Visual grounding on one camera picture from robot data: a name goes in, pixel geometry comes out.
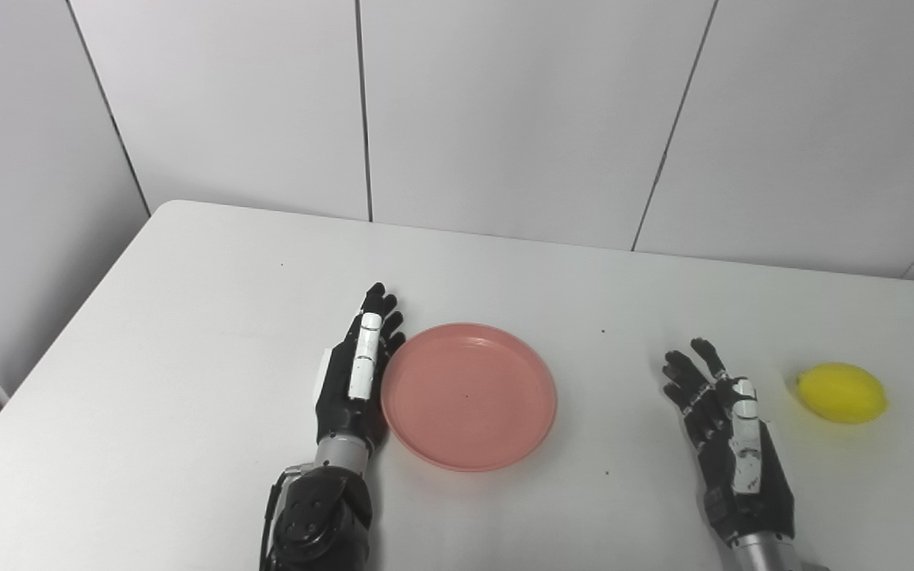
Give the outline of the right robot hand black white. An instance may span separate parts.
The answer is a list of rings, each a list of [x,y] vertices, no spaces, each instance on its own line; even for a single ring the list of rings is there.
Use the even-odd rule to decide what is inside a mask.
[[[681,351],[667,351],[663,393],[681,413],[703,477],[707,520],[726,546],[743,536],[795,536],[794,495],[766,424],[757,391],[733,377],[706,339],[690,347],[707,370]]]

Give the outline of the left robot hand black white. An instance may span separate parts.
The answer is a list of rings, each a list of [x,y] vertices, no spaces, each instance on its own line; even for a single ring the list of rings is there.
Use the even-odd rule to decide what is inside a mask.
[[[383,445],[388,433],[382,404],[383,375],[391,358],[405,343],[405,335],[399,331],[404,317],[397,310],[397,304],[396,296],[387,293],[383,283],[374,283],[367,290],[359,313],[353,318],[344,339],[330,351],[315,405],[317,441],[329,436],[355,436],[366,444],[371,453]],[[360,325],[367,314],[381,318],[376,366],[371,372],[369,397],[352,399],[348,396],[351,372],[358,350]]]

